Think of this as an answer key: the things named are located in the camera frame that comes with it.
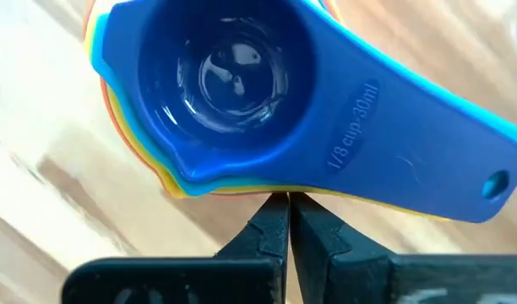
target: wood grain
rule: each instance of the wood grain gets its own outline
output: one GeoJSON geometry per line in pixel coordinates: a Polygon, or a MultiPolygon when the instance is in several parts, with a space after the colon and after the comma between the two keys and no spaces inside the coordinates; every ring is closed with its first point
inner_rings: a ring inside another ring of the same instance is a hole
{"type": "MultiPolygon", "coordinates": [[[[265,198],[161,191],[106,114],[81,47],[84,4],[0,0],[0,303],[56,303],[67,273],[92,258],[212,255],[265,198]]],[[[339,4],[382,52],[517,124],[517,0],[339,4]]],[[[517,190],[481,225],[313,197],[395,252],[517,253],[517,190]]],[[[300,303],[289,265],[287,296],[300,303]]]]}

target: stacked measuring cups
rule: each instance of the stacked measuring cups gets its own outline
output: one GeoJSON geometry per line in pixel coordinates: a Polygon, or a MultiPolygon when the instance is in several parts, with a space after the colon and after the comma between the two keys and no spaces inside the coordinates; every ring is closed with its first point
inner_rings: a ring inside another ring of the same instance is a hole
{"type": "Polygon", "coordinates": [[[340,23],[334,2],[98,0],[84,45],[168,194],[348,195],[482,222],[517,186],[517,126],[340,23]]]}

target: blue measuring cup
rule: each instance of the blue measuring cup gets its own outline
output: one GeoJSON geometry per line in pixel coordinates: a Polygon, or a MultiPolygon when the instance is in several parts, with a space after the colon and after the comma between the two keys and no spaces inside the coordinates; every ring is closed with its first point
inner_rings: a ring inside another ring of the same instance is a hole
{"type": "Polygon", "coordinates": [[[517,127],[300,0],[116,5],[103,58],[182,176],[255,176],[458,220],[517,185],[517,127]]]}

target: hanging hole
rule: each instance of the hanging hole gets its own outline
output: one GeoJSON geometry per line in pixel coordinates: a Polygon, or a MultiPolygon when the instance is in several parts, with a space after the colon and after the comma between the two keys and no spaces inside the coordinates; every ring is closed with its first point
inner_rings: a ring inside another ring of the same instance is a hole
{"type": "Polygon", "coordinates": [[[482,196],[494,200],[509,186],[509,174],[506,171],[497,171],[491,175],[482,188],[482,196]]]}

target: wooden surface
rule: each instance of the wooden surface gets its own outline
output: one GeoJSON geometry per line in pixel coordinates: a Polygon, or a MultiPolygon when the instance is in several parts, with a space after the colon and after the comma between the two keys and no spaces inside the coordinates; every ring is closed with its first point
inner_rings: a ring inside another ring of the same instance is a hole
{"type": "MultiPolygon", "coordinates": [[[[340,1],[357,34],[517,124],[516,0],[340,1]]],[[[209,256],[265,198],[161,191],[105,112],[84,11],[83,0],[0,0],[0,303],[56,303],[65,275],[93,258],[209,256]]],[[[396,252],[517,253],[517,191],[482,225],[314,197],[396,252]]],[[[293,266],[288,280],[301,302],[293,266]]]]}

